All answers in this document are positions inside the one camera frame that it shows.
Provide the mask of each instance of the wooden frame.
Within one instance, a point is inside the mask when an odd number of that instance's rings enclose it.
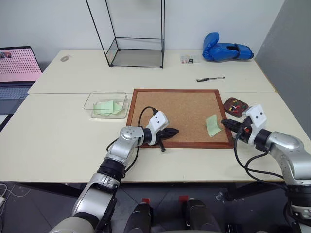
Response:
[[[139,92],[175,92],[175,93],[214,93],[218,108],[220,110],[220,114],[222,119],[227,119],[225,110],[223,108],[223,104],[219,95],[218,90],[178,90],[178,89],[134,89],[132,102],[128,114],[128,119],[126,125],[134,125],[132,124],[133,121],[133,114],[135,110],[136,100]],[[227,128],[224,129],[225,134],[227,136],[228,142],[171,142],[171,141],[163,141],[165,147],[168,148],[218,148],[218,149],[230,149],[234,146],[234,141],[232,139],[231,131]]]

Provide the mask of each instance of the black metal frame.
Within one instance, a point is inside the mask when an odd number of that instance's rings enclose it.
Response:
[[[110,15],[110,11],[109,11],[109,7],[108,7],[108,4],[107,4],[107,0],[105,0],[105,3],[106,3],[106,7],[107,7],[107,11],[108,11],[108,15],[109,15],[109,19],[110,19],[110,24],[111,24],[111,28],[112,28],[112,31],[113,31],[113,35],[114,35],[114,39],[112,41],[112,43],[110,44],[110,47],[109,49],[107,50],[107,52],[105,52],[105,49],[104,49],[104,46],[103,46],[103,42],[101,40],[101,37],[99,35],[99,32],[98,32],[98,29],[97,29],[97,26],[96,26],[96,23],[95,23],[95,20],[94,20],[94,17],[93,17],[93,14],[92,14],[92,11],[91,11],[91,8],[88,4],[88,0],[86,0],[86,4],[87,4],[87,8],[90,12],[90,15],[91,15],[91,18],[92,18],[92,21],[93,21],[93,24],[94,24],[94,27],[95,27],[95,30],[96,30],[96,34],[98,36],[98,39],[100,41],[100,44],[101,44],[101,47],[103,49],[103,52],[104,52],[104,55],[105,55],[105,58],[106,58],[106,61],[109,65],[109,67],[150,67],[150,68],[163,68],[163,63],[164,63],[164,50],[165,50],[165,46],[164,46],[164,42],[165,42],[165,0],[159,0],[161,1],[161,38],[142,38],[142,37],[119,37],[119,36],[116,36],[115,34],[115,30],[114,30],[114,27],[113,27],[113,24],[112,24],[112,20],[111,20],[111,15]],[[121,50],[149,50],[149,49],[127,49],[127,48],[120,48],[118,46],[118,42],[117,42],[117,39],[144,39],[144,40],[160,40],[161,41],[161,49],[160,50],[157,50],[157,51],[161,51],[161,65],[160,66],[126,66],[126,65],[114,65],[113,62],[118,54],[119,51]],[[109,62],[109,59],[107,57],[107,54],[109,53],[109,50],[111,49],[112,45],[114,44],[114,42],[116,43],[117,45],[117,52],[116,54],[114,55],[111,63]]]

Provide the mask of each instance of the laptop screen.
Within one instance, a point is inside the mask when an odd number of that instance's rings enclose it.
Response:
[[[0,83],[35,81],[41,74],[30,46],[0,48]]]

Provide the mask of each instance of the small box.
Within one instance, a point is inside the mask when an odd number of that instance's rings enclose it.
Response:
[[[84,109],[92,118],[124,119],[128,109],[128,98],[124,92],[92,92]]]

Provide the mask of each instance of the pen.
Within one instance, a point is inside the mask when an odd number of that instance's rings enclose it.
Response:
[[[207,81],[207,80],[212,80],[212,79],[224,79],[225,77],[216,77],[216,78],[204,78],[204,79],[197,79],[197,82],[203,82],[203,81]]]

